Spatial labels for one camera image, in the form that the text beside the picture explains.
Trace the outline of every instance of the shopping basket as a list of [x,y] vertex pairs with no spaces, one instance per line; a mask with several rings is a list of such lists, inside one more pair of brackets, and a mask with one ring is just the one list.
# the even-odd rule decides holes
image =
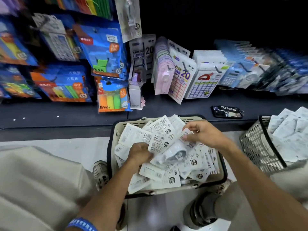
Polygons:
[[271,116],[259,116],[255,124],[240,137],[244,153],[267,174],[287,167],[267,132]]
[[[196,121],[196,120],[202,120],[205,119],[203,116],[200,115],[194,115],[194,116],[179,116],[183,120],[183,122],[187,123],[189,121]],[[114,150],[115,146],[119,143],[120,136],[126,126],[127,123],[133,124],[135,126],[138,126],[142,128],[148,121],[156,121],[159,118],[146,118],[143,117],[141,119],[136,120],[125,120],[125,121],[118,121],[113,124],[110,134],[110,141],[108,144],[107,149],[107,165],[108,165],[108,173],[109,178],[112,178],[112,176],[116,173],[116,171],[119,169],[115,155]],[[135,197],[142,197],[142,196],[151,196],[151,195],[158,195],[158,194],[164,194],[172,191],[179,191],[179,190],[185,190],[185,189],[191,189],[191,188],[201,188],[206,186],[212,186],[216,184],[221,184],[227,180],[227,169],[225,166],[224,159],[220,153],[217,154],[218,157],[218,164],[219,164],[219,174],[211,174],[208,178],[206,183],[196,182],[191,183],[187,185],[183,185],[181,187],[176,188],[166,188],[166,189],[159,189],[159,190],[147,190],[143,191],[140,190],[134,194],[126,195],[126,198],[135,198]]]

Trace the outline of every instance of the small white box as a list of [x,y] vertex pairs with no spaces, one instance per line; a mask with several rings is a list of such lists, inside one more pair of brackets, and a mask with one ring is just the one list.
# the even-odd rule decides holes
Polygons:
[[131,109],[141,109],[141,90],[137,85],[129,85],[129,99]]

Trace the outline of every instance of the left hand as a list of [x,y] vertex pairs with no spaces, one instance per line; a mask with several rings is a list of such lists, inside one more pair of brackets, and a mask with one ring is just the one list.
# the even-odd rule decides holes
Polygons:
[[148,146],[146,143],[134,143],[129,150],[126,162],[131,163],[138,170],[139,165],[152,160],[153,154],[148,151]]

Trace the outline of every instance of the hand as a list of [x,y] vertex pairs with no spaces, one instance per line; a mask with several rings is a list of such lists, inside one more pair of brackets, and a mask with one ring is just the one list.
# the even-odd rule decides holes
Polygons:
[[206,146],[217,149],[218,151],[224,151],[236,144],[225,136],[216,127],[210,124],[207,120],[191,121],[184,127],[193,131],[194,134],[184,135],[183,140],[190,142],[201,142]]
[[136,171],[140,165],[149,162],[153,158],[153,154],[148,151],[148,146],[146,143],[134,143],[129,150],[126,162],[130,163]]

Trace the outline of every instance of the white floor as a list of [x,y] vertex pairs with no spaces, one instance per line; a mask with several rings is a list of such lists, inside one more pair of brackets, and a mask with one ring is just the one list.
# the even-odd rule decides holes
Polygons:
[[[240,146],[239,135],[242,132],[225,132]],[[31,145],[41,147],[53,155],[69,159],[92,171],[93,163],[98,160],[106,161],[107,145],[109,137],[83,138],[83,139],[62,139],[62,140],[35,140],[35,141],[14,141],[0,142],[5,145]],[[228,178],[235,181],[236,178],[225,160],[228,171]],[[163,195],[129,199],[128,226],[127,231],[169,231],[177,225],[181,231],[191,230],[183,225],[182,211],[184,207],[193,200],[202,189],[191,189],[171,192]],[[226,231],[230,222],[218,219],[210,226],[200,230]]]

